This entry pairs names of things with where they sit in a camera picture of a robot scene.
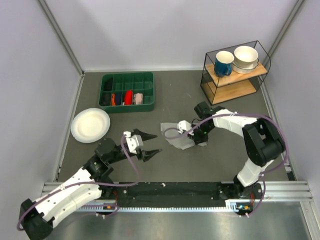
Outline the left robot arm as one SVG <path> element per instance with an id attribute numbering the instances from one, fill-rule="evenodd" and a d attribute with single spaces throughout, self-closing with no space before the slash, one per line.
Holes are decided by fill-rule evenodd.
<path id="1" fill-rule="evenodd" d="M 156 135 L 139 129 L 125 131 L 116 144 L 111 138 L 103 138 L 94 151 L 94 155 L 67 181 L 48 194 L 36 200 L 26 199 L 20 205 L 17 230 L 24 231 L 31 240 L 43 240 L 58 224 L 70 214 L 100 197 L 109 198 L 114 188 L 131 187 L 139 183 L 114 183 L 109 175 L 112 164 L 128 160 L 135 172 L 137 167 L 132 157 L 147 162 L 160 149 L 143 150 L 145 141 L 155 139 Z"/>

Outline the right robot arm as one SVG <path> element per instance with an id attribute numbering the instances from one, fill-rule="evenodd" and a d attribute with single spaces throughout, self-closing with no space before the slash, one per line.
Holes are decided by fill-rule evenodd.
<path id="1" fill-rule="evenodd" d="M 278 129 L 262 117 L 237 116 L 236 112 L 222 106 L 211 108 L 204 101 L 197 104 L 194 111 L 200 121 L 214 116 L 199 126 L 185 120 L 178 123 L 180 133 L 188 132 L 187 137 L 196 145 L 206 143 L 214 128 L 228 130 L 243 138 L 248 159 L 233 179 L 233 192 L 237 197 L 245 198 L 259 175 L 286 150 L 284 139 Z"/>

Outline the white underwear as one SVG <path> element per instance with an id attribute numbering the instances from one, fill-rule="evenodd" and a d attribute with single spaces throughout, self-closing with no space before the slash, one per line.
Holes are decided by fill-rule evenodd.
<path id="1" fill-rule="evenodd" d="M 170 122 L 163 122 L 160 124 L 160 132 L 165 137 L 165 139 L 173 145 L 175 148 L 180 150 L 186 150 L 188 148 L 191 148 L 193 146 L 196 146 L 194 141 L 188 138 L 188 134 L 193 135 L 193 131 L 189 132 L 187 135 L 185 133 L 179 134 L 178 123 L 170 123 Z M 201 143 L 198 146 L 204 147 L 207 145 L 206 143 Z"/>

